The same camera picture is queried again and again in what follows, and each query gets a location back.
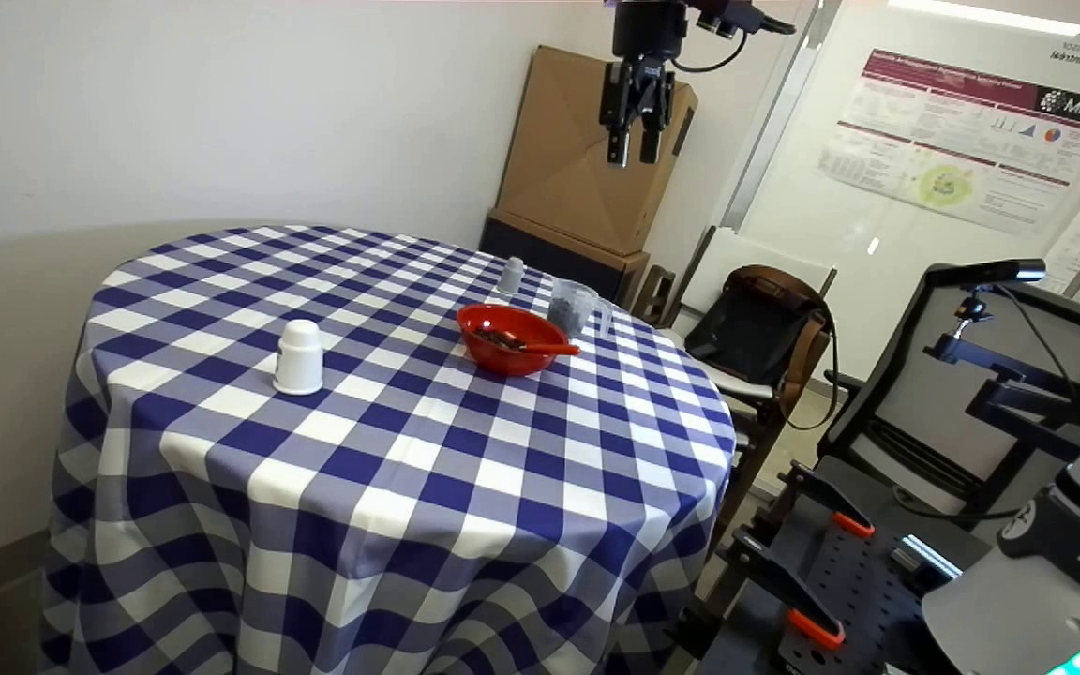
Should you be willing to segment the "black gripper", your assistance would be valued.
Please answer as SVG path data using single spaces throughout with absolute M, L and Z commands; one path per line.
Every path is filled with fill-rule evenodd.
M 656 162 L 676 92 L 668 62 L 684 51 L 684 38 L 684 0 L 616 0 L 616 66 L 604 71 L 599 85 L 599 125 L 608 130 L 610 166 L 626 166 L 630 155 L 630 85 L 643 85 L 643 162 Z

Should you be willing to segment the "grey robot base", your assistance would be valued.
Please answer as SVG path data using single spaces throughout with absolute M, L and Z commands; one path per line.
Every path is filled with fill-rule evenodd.
M 921 600 L 921 623 L 959 675 L 1080 675 L 1080 457 Z

